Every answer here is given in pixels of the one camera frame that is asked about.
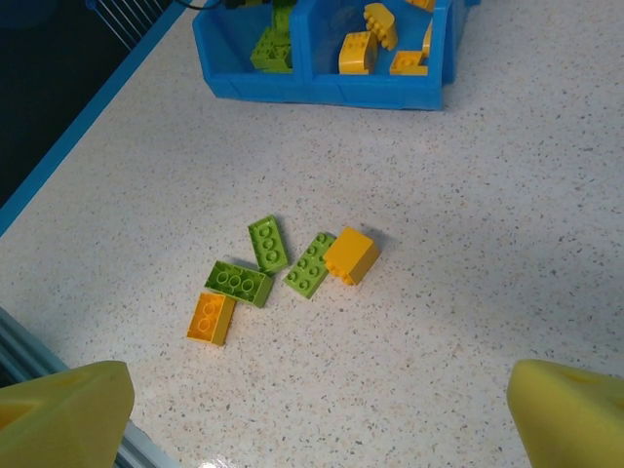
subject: blue storage tray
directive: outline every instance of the blue storage tray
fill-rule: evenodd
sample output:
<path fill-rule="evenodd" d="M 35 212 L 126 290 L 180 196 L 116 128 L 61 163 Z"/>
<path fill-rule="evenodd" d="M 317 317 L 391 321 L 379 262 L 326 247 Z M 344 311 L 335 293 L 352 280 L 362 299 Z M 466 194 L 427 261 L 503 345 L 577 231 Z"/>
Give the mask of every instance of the blue storage tray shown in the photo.
<path fill-rule="evenodd" d="M 479 2 L 438 0 L 431 14 L 405 0 L 383 0 L 396 18 L 399 45 L 391 52 L 379 47 L 371 75 L 338 73 L 344 36 L 366 31 L 363 13 L 371 0 L 298 0 L 290 18 L 292 73 L 258 71 L 250 60 L 262 31 L 271 25 L 271 5 L 205 10 L 193 21 L 193 30 L 204 79 L 219 98 L 436 110 L 442 108 L 443 85 L 455 78 L 468 9 Z M 432 17 L 428 75 L 390 75 L 398 51 L 422 50 Z"/>

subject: white speckled countertop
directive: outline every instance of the white speckled countertop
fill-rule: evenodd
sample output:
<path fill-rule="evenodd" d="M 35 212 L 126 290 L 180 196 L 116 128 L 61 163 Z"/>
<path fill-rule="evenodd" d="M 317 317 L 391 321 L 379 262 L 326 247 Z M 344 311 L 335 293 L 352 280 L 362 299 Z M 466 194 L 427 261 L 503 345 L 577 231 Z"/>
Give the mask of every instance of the white speckled countertop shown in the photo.
<path fill-rule="evenodd" d="M 0 241 L 1 304 L 70 366 L 126 361 L 185 467 L 528 467 L 515 361 L 624 373 L 621 6 L 486 1 L 437 113 L 217 100 L 189 12 Z M 350 224 L 381 258 L 186 339 L 268 214 L 293 256 Z"/>

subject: yellow brick in bin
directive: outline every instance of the yellow brick in bin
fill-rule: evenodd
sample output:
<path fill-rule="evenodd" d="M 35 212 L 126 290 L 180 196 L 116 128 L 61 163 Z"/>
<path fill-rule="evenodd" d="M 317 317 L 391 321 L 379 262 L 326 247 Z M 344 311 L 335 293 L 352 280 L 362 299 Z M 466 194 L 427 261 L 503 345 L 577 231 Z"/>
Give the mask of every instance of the yellow brick in bin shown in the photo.
<path fill-rule="evenodd" d="M 390 74 L 426 76 L 429 69 L 426 65 L 422 65 L 422 60 L 421 51 L 399 51 L 390 65 Z"/>
<path fill-rule="evenodd" d="M 186 336 L 222 346 L 236 301 L 223 294 L 202 292 Z"/>
<path fill-rule="evenodd" d="M 414 7 L 421 8 L 425 12 L 432 13 L 433 9 L 436 8 L 436 0 L 407 0 L 409 4 Z"/>
<path fill-rule="evenodd" d="M 371 32 L 351 32 L 344 37 L 338 70 L 340 74 L 368 75 L 377 61 L 377 38 Z"/>
<path fill-rule="evenodd" d="M 346 227 L 324 255 L 325 266 L 346 285 L 359 284 L 379 258 L 372 239 Z"/>
<path fill-rule="evenodd" d="M 429 26 L 425 31 L 425 37 L 422 39 L 422 54 L 426 57 L 429 57 L 429 52 L 431 51 L 431 32 L 433 28 L 433 20 L 429 21 Z"/>
<path fill-rule="evenodd" d="M 533 468 L 624 467 L 624 379 L 519 361 L 507 404 Z"/>
<path fill-rule="evenodd" d="M 381 47 L 391 51 L 399 44 L 394 15 L 382 3 L 370 3 L 364 7 L 367 30 L 372 31 Z"/>
<path fill-rule="evenodd" d="M 95 363 L 0 389 L 2 468 L 110 468 L 135 401 L 128 368 Z"/>

